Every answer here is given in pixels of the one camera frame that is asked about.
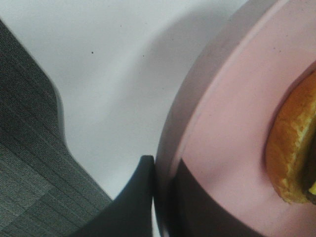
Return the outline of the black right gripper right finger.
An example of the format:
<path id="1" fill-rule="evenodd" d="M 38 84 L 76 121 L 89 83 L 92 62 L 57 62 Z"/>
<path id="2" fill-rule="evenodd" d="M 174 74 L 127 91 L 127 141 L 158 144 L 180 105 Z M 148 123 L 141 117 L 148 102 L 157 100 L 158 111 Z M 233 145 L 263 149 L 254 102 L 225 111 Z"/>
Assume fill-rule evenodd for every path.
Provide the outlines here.
<path id="1" fill-rule="evenodd" d="M 260 236 L 211 198 L 183 161 L 166 193 L 155 190 L 154 204 L 162 237 Z"/>

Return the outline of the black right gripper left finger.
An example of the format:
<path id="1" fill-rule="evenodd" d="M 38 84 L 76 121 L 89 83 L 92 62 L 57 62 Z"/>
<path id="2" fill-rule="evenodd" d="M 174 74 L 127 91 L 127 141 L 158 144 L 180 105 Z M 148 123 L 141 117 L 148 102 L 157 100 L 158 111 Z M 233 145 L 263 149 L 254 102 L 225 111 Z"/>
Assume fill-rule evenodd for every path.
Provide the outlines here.
<path id="1" fill-rule="evenodd" d="M 152 237 L 154 157 L 141 156 L 119 195 L 72 237 Z"/>

